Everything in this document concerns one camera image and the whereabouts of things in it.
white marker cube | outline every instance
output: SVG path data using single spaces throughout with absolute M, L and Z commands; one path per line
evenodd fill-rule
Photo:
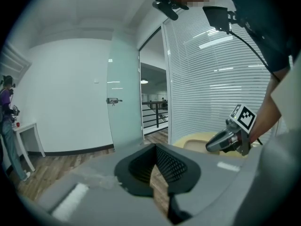
M 256 113 L 245 104 L 236 105 L 230 114 L 230 118 L 248 134 L 255 123 L 256 117 Z

wooden floor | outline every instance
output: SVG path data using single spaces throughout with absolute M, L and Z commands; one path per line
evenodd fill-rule
M 145 136 L 144 143 L 167 143 L 168 129 Z M 35 172 L 26 181 L 20 181 L 13 171 L 9 178 L 14 183 L 16 189 L 22 195 L 36 201 L 41 194 L 53 183 L 59 180 L 66 173 L 76 168 L 87 160 L 113 153 L 114 149 L 103 150 L 96 153 L 87 153 L 73 156 L 30 156 L 31 162 L 35 167 Z M 23 169 L 30 171 L 25 160 L 22 160 Z M 159 209 L 167 214 L 169 198 L 167 196 L 167 183 L 155 166 L 152 171 L 150 186 L 154 188 L 155 203 Z

yellow chair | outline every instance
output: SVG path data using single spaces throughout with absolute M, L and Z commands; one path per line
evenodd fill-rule
M 174 143 L 174 146 L 184 148 L 187 150 L 200 152 L 200 153 L 206 153 L 206 154 L 216 154 L 221 156 L 235 156 L 244 158 L 246 156 L 242 156 L 239 152 L 233 151 L 233 152 L 214 152 L 211 153 L 206 150 L 206 143 L 216 135 L 217 132 L 199 132 L 195 134 L 191 134 L 185 137 L 182 137 L 178 141 Z

white shoe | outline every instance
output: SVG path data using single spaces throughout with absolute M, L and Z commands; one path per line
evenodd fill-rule
M 23 179 L 23 182 L 26 182 L 26 180 L 30 177 L 31 173 L 29 171 L 26 172 L 25 170 L 24 170 L 24 172 L 26 173 L 26 178 Z

person wearing headset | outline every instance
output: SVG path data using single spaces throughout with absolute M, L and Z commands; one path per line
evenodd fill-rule
M 171 0 L 177 4 L 193 5 L 205 0 Z M 296 60 L 301 49 L 299 29 L 293 29 L 298 7 L 295 0 L 232 0 L 236 13 L 243 18 L 244 28 L 259 47 L 268 67 L 277 77 L 270 77 L 266 95 L 257 112 L 250 132 L 254 142 L 280 119 L 281 114 L 271 93 L 290 70 L 289 56 Z
M 12 128 L 13 118 L 12 115 L 18 115 L 19 110 L 11 110 L 9 108 L 10 105 L 10 96 L 13 94 L 13 78 L 8 76 L 3 76 L 3 80 L 1 81 L 3 84 L 3 89 L 0 91 L 0 104 L 2 107 L 2 121 L 0 124 L 1 135 L 3 138 L 4 146 L 8 152 L 8 157 L 13 166 L 16 174 L 22 181 L 26 181 L 29 176 L 30 172 L 25 172 L 22 169 L 19 156 L 16 151 L 15 142 L 14 142 L 14 132 Z

